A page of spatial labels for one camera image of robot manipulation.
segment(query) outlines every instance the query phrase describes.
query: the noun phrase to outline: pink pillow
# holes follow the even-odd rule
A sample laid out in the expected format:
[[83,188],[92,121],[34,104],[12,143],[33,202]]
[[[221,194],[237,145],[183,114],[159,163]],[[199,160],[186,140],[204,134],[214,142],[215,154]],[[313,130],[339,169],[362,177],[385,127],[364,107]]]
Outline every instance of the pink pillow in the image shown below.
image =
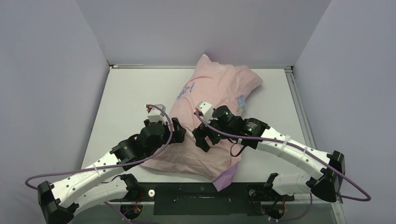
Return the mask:
[[[221,140],[215,146],[209,143],[211,149],[207,153],[195,146],[191,132],[200,125],[200,121],[193,114],[194,108],[199,102],[205,101],[214,108],[227,105],[233,114],[240,116],[246,106],[246,97],[261,84],[262,79],[247,66],[222,65],[203,55],[169,113],[171,118],[177,117],[190,134],[186,135],[183,143],[168,146],[157,157],[142,165],[205,176],[213,181],[218,191],[230,185],[241,156],[230,156],[233,144],[227,140]],[[234,146],[233,154],[239,150],[239,147]]]

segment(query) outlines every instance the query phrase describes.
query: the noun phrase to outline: small white knob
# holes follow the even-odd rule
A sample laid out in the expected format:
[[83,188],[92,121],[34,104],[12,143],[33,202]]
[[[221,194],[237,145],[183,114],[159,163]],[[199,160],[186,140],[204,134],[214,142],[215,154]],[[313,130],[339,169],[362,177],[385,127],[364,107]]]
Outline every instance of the small white knob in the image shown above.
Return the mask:
[[148,196],[154,197],[154,195],[156,195],[156,192],[154,190],[149,190],[148,191]]

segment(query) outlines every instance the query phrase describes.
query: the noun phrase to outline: white tabletop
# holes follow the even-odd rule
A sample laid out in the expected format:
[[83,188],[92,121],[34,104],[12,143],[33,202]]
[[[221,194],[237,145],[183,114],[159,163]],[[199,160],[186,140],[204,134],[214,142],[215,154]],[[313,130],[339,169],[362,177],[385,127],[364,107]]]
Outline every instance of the white tabletop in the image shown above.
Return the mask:
[[[242,117],[254,117],[277,131],[305,143],[283,69],[254,69],[264,81],[246,100]],[[180,89],[194,69],[111,69],[93,126],[82,167],[102,157],[121,140],[139,133],[147,118],[146,104],[164,104],[170,111]],[[234,182],[264,182],[271,173],[294,174],[302,170],[266,152],[247,148],[242,153]],[[189,174],[141,166],[127,173],[139,182],[210,182]]]

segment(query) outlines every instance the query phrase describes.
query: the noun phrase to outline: gray wall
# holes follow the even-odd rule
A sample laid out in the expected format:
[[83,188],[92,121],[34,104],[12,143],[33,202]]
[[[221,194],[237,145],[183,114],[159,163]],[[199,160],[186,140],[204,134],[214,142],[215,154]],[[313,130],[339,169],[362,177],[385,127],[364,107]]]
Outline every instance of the gray wall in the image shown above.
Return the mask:
[[[344,200],[348,223],[395,223],[396,1],[333,0],[294,72],[313,137],[342,151],[373,197]],[[360,196],[344,183],[342,193]]]
[[81,165],[108,65],[73,0],[1,1],[0,30],[0,223],[40,224],[23,182]]
[[294,65],[330,0],[76,0],[112,64]]

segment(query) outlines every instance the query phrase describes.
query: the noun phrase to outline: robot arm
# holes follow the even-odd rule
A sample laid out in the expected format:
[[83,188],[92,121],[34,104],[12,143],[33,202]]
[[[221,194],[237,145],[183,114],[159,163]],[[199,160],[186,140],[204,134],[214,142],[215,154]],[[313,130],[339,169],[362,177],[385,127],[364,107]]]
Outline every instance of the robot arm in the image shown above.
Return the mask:
[[139,184],[132,174],[121,175],[114,181],[98,185],[77,198],[74,203],[77,203],[79,207],[74,212],[74,216],[103,202],[120,198],[133,200],[139,193],[139,189]]
[[[194,129],[193,134],[197,147],[208,152],[210,146],[206,142],[206,138],[213,145],[222,139],[229,139],[235,140],[243,146],[241,152],[246,147],[251,147],[274,154],[296,165],[308,175],[271,174],[266,181],[265,187],[272,188],[279,195],[313,193],[315,196],[328,202],[335,202],[337,200],[342,179],[322,163],[306,154],[306,152],[308,151],[309,154],[318,157],[324,163],[329,164],[344,174],[344,155],[340,152],[334,151],[332,154],[329,154],[310,148],[291,140],[290,136],[279,133],[260,120],[254,118],[242,119],[239,116],[234,116],[225,105],[214,109],[211,104],[201,102],[197,105],[196,111],[202,117],[199,117],[201,121],[209,123],[211,126],[210,128],[202,123],[198,128]],[[300,151],[294,146],[303,148],[304,151]]]
[[[163,105],[157,108],[165,110]],[[177,118],[172,118],[173,132],[170,143],[184,141],[186,130]],[[110,177],[121,174],[133,166],[122,164],[138,162],[149,156],[166,143],[170,137],[168,121],[164,114],[155,108],[148,108],[148,119],[140,134],[135,134],[99,158],[86,169],[63,180],[38,185],[38,201],[48,224],[69,223],[76,214],[96,204],[113,199],[124,198],[136,189],[137,181],[131,175],[122,175],[117,181],[100,184]]]

